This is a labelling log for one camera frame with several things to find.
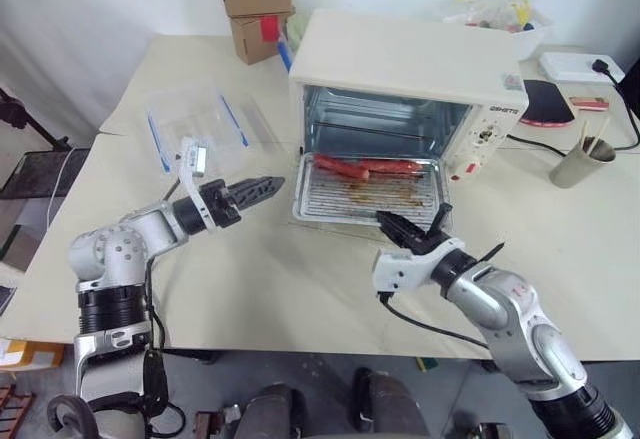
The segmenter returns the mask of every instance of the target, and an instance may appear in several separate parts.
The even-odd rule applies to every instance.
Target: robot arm
[[[587,381],[587,373],[522,277],[477,261],[441,230],[444,205],[428,232],[401,216],[378,212],[381,229],[409,250],[381,251],[373,272],[382,297],[436,283],[482,333],[500,370],[531,403],[555,439],[631,438],[622,417]]]
[[[283,183],[262,177],[227,187],[216,180],[200,188],[199,206],[192,197],[161,201],[73,242],[69,263],[80,307],[76,387],[75,396],[49,404],[55,437],[148,436],[148,420],[171,407],[162,351],[152,337],[150,261],[205,230],[203,216],[228,227],[240,220],[238,210],[268,199]]]

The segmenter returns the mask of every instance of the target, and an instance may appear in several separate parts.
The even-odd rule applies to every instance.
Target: toaster oven
[[[477,174],[528,105],[508,33],[346,11],[313,13],[289,81],[304,150],[293,213],[306,221],[377,224],[388,210],[427,227],[447,179]],[[420,168],[362,181],[316,154]]]

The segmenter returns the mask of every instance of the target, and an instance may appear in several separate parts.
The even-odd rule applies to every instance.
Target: white wall
[[[299,11],[339,7],[438,18],[449,0],[294,0]],[[229,34],[222,0],[0,0],[0,82],[55,132],[87,142],[115,107],[148,39]],[[640,0],[535,0],[552,42],[640,54]]]

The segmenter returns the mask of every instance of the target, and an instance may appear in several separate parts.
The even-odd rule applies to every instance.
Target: white power strip
[[[591,69],[596,59],[609,65],[609,72],[620,82],[624,72],[609,56],[601,54],[577,54],[569,52],[545,52],[540,56],[540,70],[549,79],[557,82],[591,82],[606,83],[611,81],[607,76]]]

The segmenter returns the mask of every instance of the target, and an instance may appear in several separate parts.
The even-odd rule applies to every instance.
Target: sausage
[[[315,164],[322,169],[329,169],[330,171],[337,172],[338,174],[356,179],[369,179],[369,171],[359,164],[350,164],[323,154],[314,154],[313,159]]]
[[[417,162],[395,159],[363,159],[359,164],[370,172],[387,172],[391,174],[407,174],[422,171]]]

